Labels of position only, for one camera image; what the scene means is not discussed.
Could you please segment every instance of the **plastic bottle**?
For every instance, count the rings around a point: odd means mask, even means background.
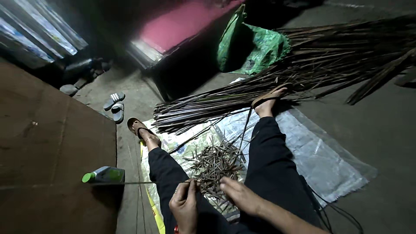
[[[86,173],[82,177],[84,183],[123,183],[124,182],[124,169],[117,167],[104,166],[93,172]]]

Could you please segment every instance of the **concrete floor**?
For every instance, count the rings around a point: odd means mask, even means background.
[[[375,20],[415,13],[415,10],[416,2],[411,0],[335,0],[304,11],[286,26]],[[237,77],[239,75],[218,74],[194,93],[222,87]],[[355,157],[379,170],[377,178],[360,191],[340,198],[337,205],[359,220],[366,233],[415,233],[416,189],[412,184],[416,184],[416,124],[413,123],[416,90],[395,86],[391,81],[355,106],[345,105],[344,100],[358,86],[318,101],[304,102],[297,108]],[[117,166],[126,169],[127,181],[137,181],[140,180],[139,146],[137,138],[128,131],[126,120],[133,116],[149,120],[155,104],[162,102],[151,79],[142,77],[138,70],[127,72],[114,66],[82,88],[75,98],[111,116],[110,112],[104,112],[102,105],[111,93],[118,91],[126,94],[126,107],[125,121],[117,126]],[[326,210],[335,233],[356,232],[345,218],[331,209]],[[117,232],[158,233],[146,192],[138,186],[125,190]]]

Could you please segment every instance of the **slide sandal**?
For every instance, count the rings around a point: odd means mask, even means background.
[[[113,93],[112,95],[110,95],[110,97],[111,98],[103,106],[104,110],[111,109],[111,107],[115,103],[122,101],[126,97],[126,95],[122,92],[119,92],[119,93]]]
[[[118,102],[114,104],[114,106],[111,108],[111,112],[113,113],[114,121],[116,124],[119,124],[123,122],[124,119],[124,104],[122,102]]]

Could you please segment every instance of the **bare foot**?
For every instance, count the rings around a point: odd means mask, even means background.
[[[285,92],[285,90],[287,90],[287,88],[281,88],[279,90],[274,91],[273,94],[278,96],[280,93]],[[256,113],[258,114],[260,118],[267,117],[267,116],[273,117],[272,107],[275,104],[275,102],[276,102],[276,99],[265,101],[262,104],[258,105],[254,109],[254,111],[256,111]]]
[[[135,121],[134,123],[133,123],[133,130],[135,131],[135,132],[137,132],[137,129],[140,127],[140,124],[139,124],[139,122],[138,121]],[[160,145],[161,144],[161,141],[160,141],[160,139],[159,139],[159,137],[157,137],[157,136],[155,136],[155,135],[153,135],[153,134],[151,134],[148,130],[146,130],[146,129],[143,129],[143,128],[141,128],[141,129],[139,129],[139,132],[138,132],[138,134],[143,138],[143,140],[148,144],[149,142],[152,142],[152,143],[154,143],[154,144],[156,144],[156,145]]]

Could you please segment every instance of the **leg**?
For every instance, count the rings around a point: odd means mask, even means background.
[[[144,129],[139,130],[146,140],[149,149],[150,180],[157,182],[157,192],[165,224],[166,234],[172,234],[176,220],[169,209],[169,201],[179,182],[189,177],[182,167],[164,150],[159,147],[160,140]],[[198,233],[226,233],[229,228],[227,220],[198,192]]]
[[[255,110],[260,116],[250,142],[250,163],[245,185],[260,197],[290,211],[315,226],[320,226],[312,201],[304,188],[292,153],[286,147],[286,136],[271,113],[274,100],[267,101]],[[261,233],[272,232],[273,227],[263,220],[241,214],[241,221],[249,229]]]

